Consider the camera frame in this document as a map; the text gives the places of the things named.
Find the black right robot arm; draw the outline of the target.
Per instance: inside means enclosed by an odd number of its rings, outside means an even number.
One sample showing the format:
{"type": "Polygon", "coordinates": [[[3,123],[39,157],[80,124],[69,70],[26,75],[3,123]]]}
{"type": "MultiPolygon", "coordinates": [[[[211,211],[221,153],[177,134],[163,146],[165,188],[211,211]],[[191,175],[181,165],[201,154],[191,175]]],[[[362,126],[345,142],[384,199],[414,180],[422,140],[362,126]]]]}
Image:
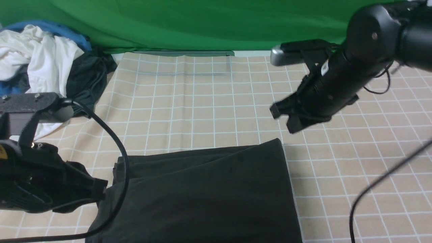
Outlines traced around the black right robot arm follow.
{"type": "Polygon", "coordinates": [[[309,74],[293,94],[273,103],[272,117],[288,116],[294,134],[355,103],[358,91],[393,62],[431,71],[431,12],[430,0],[369,5],[353,14],[340,45],[311,39],[274,47],[272,65],[304,62],[309,74]]]}

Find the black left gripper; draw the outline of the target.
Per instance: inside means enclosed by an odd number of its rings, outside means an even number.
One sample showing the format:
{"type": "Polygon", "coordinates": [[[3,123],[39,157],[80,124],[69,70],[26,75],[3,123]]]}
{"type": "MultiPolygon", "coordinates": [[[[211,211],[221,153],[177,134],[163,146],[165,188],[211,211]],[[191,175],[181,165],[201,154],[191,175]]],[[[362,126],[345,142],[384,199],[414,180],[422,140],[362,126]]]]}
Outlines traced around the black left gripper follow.
{"type": "Polygon", "coordinates": [[[108,181],[93,178],[78,162],[63,161],[54,145],[1,141],[2,210],[71,213],[105,198],[108,181]]]}

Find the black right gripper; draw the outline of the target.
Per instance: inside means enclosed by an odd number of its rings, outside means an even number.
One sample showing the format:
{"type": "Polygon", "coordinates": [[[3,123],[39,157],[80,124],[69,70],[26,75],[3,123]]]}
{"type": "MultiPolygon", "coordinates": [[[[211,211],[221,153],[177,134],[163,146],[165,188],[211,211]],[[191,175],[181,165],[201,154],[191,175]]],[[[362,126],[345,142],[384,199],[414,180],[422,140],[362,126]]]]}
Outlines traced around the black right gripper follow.
{"type": "Polygon", "coordinates": [[[332,75],[305,76],[298,89],[270,107],[274,119],[286,115],[290,134],[327,123],[332,116],[357,99],[358,83],[332,75]]]}

